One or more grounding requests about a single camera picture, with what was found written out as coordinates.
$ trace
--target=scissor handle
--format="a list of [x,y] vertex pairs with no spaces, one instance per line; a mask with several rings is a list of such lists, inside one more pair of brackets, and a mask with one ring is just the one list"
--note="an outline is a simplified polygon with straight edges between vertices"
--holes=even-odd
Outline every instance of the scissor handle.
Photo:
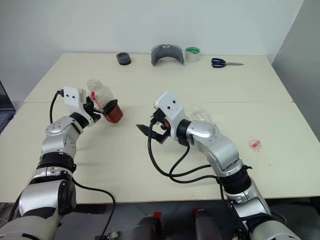
[[227,65],[226,61],[221,58],[212,58],[211,63],[212,67],[215,69],[223,68]]

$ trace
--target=scissors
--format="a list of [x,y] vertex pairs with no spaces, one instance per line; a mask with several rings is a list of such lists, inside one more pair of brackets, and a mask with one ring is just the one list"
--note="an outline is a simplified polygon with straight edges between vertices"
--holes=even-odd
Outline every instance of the scissors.
[[223,60],[221,58],[212,58],[211,63],[212,63],[212,67],[215,69],[224,68],[227,65],[231,65],[231,66],[243,65],[242,63],[238,63],[238,62],[226,62],[225,60]]

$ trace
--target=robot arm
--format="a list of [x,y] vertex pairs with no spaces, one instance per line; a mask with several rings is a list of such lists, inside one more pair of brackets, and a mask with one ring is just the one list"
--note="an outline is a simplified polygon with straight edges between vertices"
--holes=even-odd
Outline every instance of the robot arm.
[[[235,210],[234,218],[243,222],[251,239],[299,239],[282,223],[273,220],[265,199],[248,175],[247,169],[250,167],[243,164],[235,144],[223,136],[215,124],[187,120],[184,108],[172,92],[164,93],[154,107],[156,112],[150,127],[160,122],[166,132],[160,135],[152,131],[152,138],[163,143],[170,136],[184,146],[190,144],[197,147],[206,156],[217,176],[217,182],[223,186]],[[138,127],[145,135],[149,132],[146,126]]]
[[0,229],[2,240],[50,240],[62,217],[76,207],[76,142],[101,116],[83,89],[65,87],[61,93],[72,113],[46,128],[39,164],[18,199],[21,217]]

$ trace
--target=small plastic container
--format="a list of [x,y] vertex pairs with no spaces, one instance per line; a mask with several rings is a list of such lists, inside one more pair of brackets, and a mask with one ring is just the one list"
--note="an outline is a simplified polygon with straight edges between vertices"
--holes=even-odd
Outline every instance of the small plastic container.
[[110,89],[97,79],[91,79],[87,83],[91,91],[90,97],[98,108],[103,110],[105,119],[110,123],[117,123],[123,116],[118,100],[114,98]]

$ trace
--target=laptop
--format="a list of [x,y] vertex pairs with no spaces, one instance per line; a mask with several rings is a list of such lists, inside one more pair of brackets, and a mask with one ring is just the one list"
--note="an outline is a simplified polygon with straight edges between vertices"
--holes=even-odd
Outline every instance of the laptop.
[[16,110],[0,81],[0,133],[10,122],[10,120],[14,118],[15,113]]

